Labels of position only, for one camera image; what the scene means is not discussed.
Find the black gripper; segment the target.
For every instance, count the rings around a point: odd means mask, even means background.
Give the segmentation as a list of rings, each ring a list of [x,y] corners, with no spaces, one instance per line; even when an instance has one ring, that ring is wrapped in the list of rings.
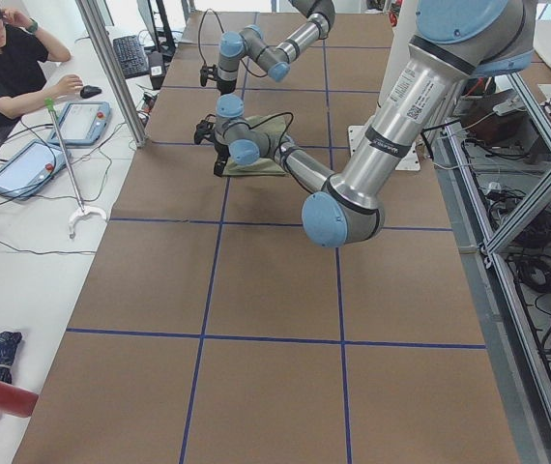
[[[230,158],[229,149],[226,144],[220,143],[217,140],[214,142],[214,146],[217,152],[217,160],[214,163],[213,173],[216,176],[222,176],[225,169],[225,164]]]
[[[232,94],[237,88],[238,74],[233,73],[219,73],[217,75],[217,89],[220,94],[228,95]]]

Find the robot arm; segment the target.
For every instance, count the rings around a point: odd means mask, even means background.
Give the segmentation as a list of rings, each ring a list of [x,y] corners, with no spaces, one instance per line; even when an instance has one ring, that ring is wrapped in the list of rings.
[[[473,77],[516,73],[530,65],[536,27],[533,1],[421,1],[410,58],[388,97],[367,125],[345,168],[335,173],[285,134],[253,129],[236,95],[244,59],[269,78],[282,80],[313,43],[329,36],[334,5],[299,1],[304,24],[277,46],[250,25],[220,38],[217,64],[204,71],[219,90],[213,138],[219,152],[239,165],[270,159],[288,172],[308,196],[302,208],[307,237],[321,247],[341,247],[376,236],[384,223],[378,194],[408,154],[450,88]]]
[[[290,1],[290,4],[305,17],[303,25],[276,46],[266,42],[262,30],[255,24],[239,32],[224,32],[220,36],[217,64],[201,72],[201,85],[204,86],[210,77],[222,95],[233,93],[239,67],[245,58],[271,80],[282,81],[303,52],[329,36],[335,21],[332,1]]]

